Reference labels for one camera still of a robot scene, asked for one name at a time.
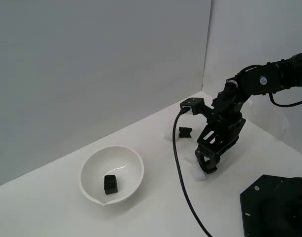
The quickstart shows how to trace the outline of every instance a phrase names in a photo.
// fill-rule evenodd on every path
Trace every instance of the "robotic arm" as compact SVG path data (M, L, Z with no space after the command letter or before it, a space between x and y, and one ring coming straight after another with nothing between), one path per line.
M244 102L251 95L269 94L271 102L280 107L273 99L273 93L291 87L302 87L302 53L290 59L251 65L240 71L235 77L226 80L224 90L213 100L213 109L205 105L203 98L188 98L180 104L181 109L190 108L193 115L202 114L207 118L207 126L199 136L196 157L207 174L217 170L220 156L239 139L245 119L240 112Z

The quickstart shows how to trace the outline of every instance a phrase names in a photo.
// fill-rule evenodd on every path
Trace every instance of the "black mounting plate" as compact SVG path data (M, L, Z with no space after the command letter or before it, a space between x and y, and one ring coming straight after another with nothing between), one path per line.
M244 236L267 237L262 230L259 211L260 203L268 197L279 184L288 178L262 175L240 195Z

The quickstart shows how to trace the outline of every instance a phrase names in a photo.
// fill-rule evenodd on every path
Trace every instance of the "white wall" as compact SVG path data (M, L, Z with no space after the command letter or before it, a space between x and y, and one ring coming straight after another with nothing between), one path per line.
M211 0L0 0L0 184L198 92Z
M302 0L214 0L203 91L216 97L225 80L251 64L265 64L302 52ZM302 99L302 88L277 93L277 102ZM280 109L268 96L252 97L244 116L302 153L302 105ZM290 128L282 133L282 127Z

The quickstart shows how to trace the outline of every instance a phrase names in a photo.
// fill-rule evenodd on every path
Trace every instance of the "black cable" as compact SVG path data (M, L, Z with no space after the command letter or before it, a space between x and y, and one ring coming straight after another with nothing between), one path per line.
M187 194L187 191L186 191L186 188L185 188L185 184L184 184L184 180L182 178L182 174L181 174L181 170L180 170L180 165L179 165L179 161L178 161L178 156L177 156L177 149L176 149L176 138L175 138L175 135L176 135L176 127L177 127L177 122L178 122L178 119L179 117L188 112L190 110L189 107L185 107L183 108L182 110L180 110L179 114L177 115L176 119L175 119L175 122L174 122L174 126L173 126L173 150L174 150L174 156L175 156L175 161L176 161L176 166L177 166L177 171L178 171L178 176L179 176L179 180L180 180L180 184L181 184L181 188L182 188L182 191L184 193L184 196L186 198L186 201L188 203L188 206L192 212L192 214L194 215L196 221L198 222L199 226L201 227L201 229L205 232L205 234L208 236L208 237L212 237L212 235L207 231L207 229L205 228L205 226L201 223L199 217L197 216L194 208L192 207L192 204L189 200L189 197L188 197L188 194Z
M274 100L274 96L273 96L273 93L269 93L269 99L271 101L271 103L273 103L274 105L278 106L278 107L283 107L283 108L289 108L289 107L294 107L294 106L297 106L297 105L301 105L302 104L302 100L299 101L299 102L296 102L296 103L293 103L293 104L289 104L289 105L280 105L280 104L277 104Z

